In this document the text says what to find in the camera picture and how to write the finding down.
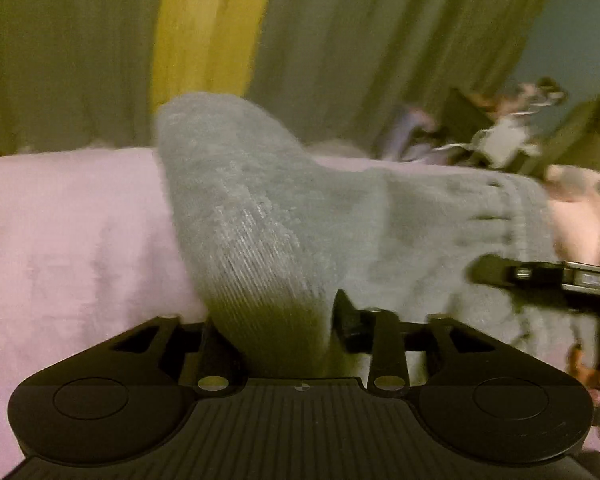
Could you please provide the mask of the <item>person's right hand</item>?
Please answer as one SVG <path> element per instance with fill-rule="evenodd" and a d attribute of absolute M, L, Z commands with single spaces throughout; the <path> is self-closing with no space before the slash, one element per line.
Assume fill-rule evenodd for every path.
<path fill-rule="evenodd" d="M 593 426 L 600 426 L 600 367 L 588 366 L 584 362 L 582 344 L 574 344 L 568 353 L 567 372 L 585 386 L 594 405 Z"/>

